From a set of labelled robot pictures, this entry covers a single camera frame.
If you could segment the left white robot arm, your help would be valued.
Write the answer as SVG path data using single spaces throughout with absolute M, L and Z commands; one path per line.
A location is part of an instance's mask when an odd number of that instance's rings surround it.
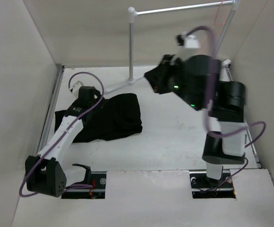
M 82 86 L 70 107 L 55 114 L 55 133 L 45 147 L 25 161 L 26 187 L 33 194 L 59 197 L 70 186 L 62 161 L 76 136 L 90 121 L 104 99 L 94 87 Z

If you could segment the black trousers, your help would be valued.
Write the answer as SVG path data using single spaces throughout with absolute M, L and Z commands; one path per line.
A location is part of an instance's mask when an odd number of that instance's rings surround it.
M 166 55 L 171 56 L 170 64 L 175 64 L 173 56 Z M 160 63 L 144 74 L 154 93 L 159 95 L 161 95 Z M 142 132 L 141 108 L 136 94 L 122 93 L 109 99 L 104 98 L 99 103 L 99 107 L 100 109 L 94 111 L 90 121 L 86 123 L 73 143 L 87 143 L 94 140 L 111 141 Z

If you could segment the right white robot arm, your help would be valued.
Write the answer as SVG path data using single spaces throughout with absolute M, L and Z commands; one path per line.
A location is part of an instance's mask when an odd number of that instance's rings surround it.
M 152 86 L 156 93 L 174 93 L 194 110 L 206 111 L 202 159 L 208 186 L 224 183 L 225 165 L 248 165 L 244 141 L 246 88 L 239 82 L 220 79 L 220 60 L 196 55 L 183 61 L 167 54 L 152 74 L 157 80 Z

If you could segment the pink wire hanger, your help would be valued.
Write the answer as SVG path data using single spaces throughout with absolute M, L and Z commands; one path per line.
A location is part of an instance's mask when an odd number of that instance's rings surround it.
M 218 42 L 218 39 L 224 29 L 226 24 L 227 17 L 231 10 L 230 5 L 226 6 L 224 4 L 224 0 L 222 0 L 222 4 L 216 10 L 216 14 L 214 20 L 209 23 L 209 27 L 214 31 L 215 34 L 215 41 Z M 200 49 L 198 50 L 197 54 L 210 54 L 210 45 L 208 40 L 208 35 L 205 31 L 200 31 Z

